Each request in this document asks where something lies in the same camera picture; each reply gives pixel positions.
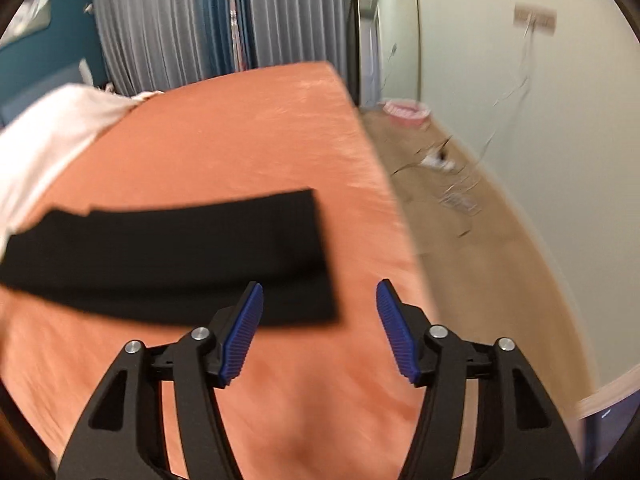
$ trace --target bed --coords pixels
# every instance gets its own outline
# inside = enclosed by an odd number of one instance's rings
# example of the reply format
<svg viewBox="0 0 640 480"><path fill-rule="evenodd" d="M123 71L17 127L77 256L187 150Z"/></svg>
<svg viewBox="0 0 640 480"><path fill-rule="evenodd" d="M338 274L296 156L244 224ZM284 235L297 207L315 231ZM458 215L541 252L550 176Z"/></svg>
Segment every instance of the bed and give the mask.
<svg viewBox="0 0 640 480"><path fill-rule="evenodd" d="M281 66L189 85L145 102L86 149L23 224L50 208L139 210L311 187L321 211L340 321L263 329L240 377L218 395L248 480L397 476L422 393L402 378L375 308L389 278L437 319L386 175L337 74ZM124 343L177 340L187 327L83 314L0 288L0 374L57 457ZM172 471L185 476L170 387Z"/></svg>

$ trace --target wooden floor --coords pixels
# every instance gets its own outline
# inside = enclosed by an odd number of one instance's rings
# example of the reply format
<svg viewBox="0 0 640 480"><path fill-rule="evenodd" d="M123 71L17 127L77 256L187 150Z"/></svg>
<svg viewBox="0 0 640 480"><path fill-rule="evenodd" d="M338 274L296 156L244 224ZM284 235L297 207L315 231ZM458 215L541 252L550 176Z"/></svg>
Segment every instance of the wooden floor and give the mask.
<svg viewBox="0 0 640 480"><path fill-rule="evenodd" d="M568 305L503 196L482 178L468 194L481 208L476 215L447 208L438 198L459 176L428 168L392 174L420 160L424 153L416 154L418 150L442 142L443 132L434 125L403 128L380 111L363 112L362 122L401 202L440 312L437 321L471 341L492 344L501 336L513 338L575 440L576 404L593 393L588 364ZM453 142L447 147L450 158L467 163ZM470 176L468 185L478 176ZM473 425L471 412L473 407L465 424ZM472 431L463 436L467 445L461 453L470 454L472 436Z"/></svg>

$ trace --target black fabric strip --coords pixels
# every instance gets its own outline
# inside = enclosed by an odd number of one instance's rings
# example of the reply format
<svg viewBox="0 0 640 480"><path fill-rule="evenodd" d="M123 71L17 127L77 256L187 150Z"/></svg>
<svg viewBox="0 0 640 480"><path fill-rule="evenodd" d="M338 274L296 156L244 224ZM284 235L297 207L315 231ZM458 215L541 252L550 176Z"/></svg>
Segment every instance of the black fabric strip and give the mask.
<svg viewBox="0 0 640 480"><path fill-rule="evenodd" d="M328 322L332 284L312 190L174 210L52 210L14 235L0 283L86 312L206 324L262 283L262 325Z"/></svg>

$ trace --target electrical cable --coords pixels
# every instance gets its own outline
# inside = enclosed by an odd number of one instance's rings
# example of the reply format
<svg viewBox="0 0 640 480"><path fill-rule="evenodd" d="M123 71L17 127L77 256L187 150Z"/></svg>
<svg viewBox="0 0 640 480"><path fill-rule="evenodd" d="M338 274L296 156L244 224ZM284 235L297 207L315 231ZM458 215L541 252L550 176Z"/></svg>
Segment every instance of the electrical cable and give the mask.
<svg viewBox="0 0 640 480"><path fill-rule="evenodd" d="M524 41L524 44L522 45L522 56L520 58L519 72L522 80L517 86L511 89L511 91L506 92L500 98L496 99L494 101L494 104L492 105L492 110L495 110L495 107L497 107L498 105L510 99L516 92L518 92L525 86L526 86L526 90L522 94L520 102L522 102L522 100L529 94L529 91L531 88L530 85L532 80L532 73L534 69L533 39L534 39L535 28L536 28L535 20L533 20L532 15L529 15L529 19L527 21L527 29L525 30L525 33L523 36L525 41ZM478 159L473 163L472 167L466 172L465 176L463 176L459 181L453 183L451 186L449 186L449 188L447 188L447 190L443 193L441 200L443 200L449 193L452 193L452 192L459 193L459 194L468 193L480 183L482 177L478 176L478 179L471 186L468 186L463 190L455 190L457 186L460 186L463 182L465 182L473 173L477 173L478 166L484 160L484 156L486 155L489 149L489 146L491 145L492 141L494 140L498 132L500 132L500 127L496 126L494 130L491 132L491 134L489 135L489 137L487 138L487 140L484 142L484 145L480 150Z"/></svg>
<svg viewBox="0 0 640 480"><path fill-rule="evenodd" d="M441 153L442 150L444 149L444 147L447 145L447 142L449 142L451 140L452 136L447 137L447 139L443 140L442 142L434 142L433 144L430 144L429 146L427 146L426 148L420 148L420 150L418 150L417 152L414 153L414 155L417 155L420 152L427 152L430 153L431 150L433 148L435 148L436 146L438 147L438 152ZM404 166L401 166L400 168L398 168L397 170L395 170L391 176L394 176L396 173L398 173L399 171L402 170L406 170L407 168L424 168L424 164L423 164L424 158L421 159L419 162L409 162L408 164L405 164Z"/></svg>
<svg viewBox="0 0 640 480"><path fill-rule="evenodd" d="M398 50L398 44L395 43L393 48L391 49L391 54L389 54L389 58L386 60L388 64L391 63L391 58L396 55L397 50ZM389 70L389 73L386 75L385 81L382 83L382 86L380 87L380 95L382 95L382 91L385 89L386 82L388 81L389 76L391 76L392 72L393 70Z"/></svg>

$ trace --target teal wall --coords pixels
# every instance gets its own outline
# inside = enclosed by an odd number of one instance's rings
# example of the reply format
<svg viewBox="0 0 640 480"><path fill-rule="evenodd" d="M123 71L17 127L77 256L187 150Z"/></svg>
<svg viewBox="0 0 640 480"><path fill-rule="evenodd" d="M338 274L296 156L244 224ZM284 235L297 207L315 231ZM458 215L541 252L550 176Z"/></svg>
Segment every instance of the teal wall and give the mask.
<svg viewBox="0 0 640 480"><path fill-rule="evenodd" d="M49 27L0 48L0 103L83 57L94 84L107 81L94 16L84 13L91 1L51 0Z"/></svg>

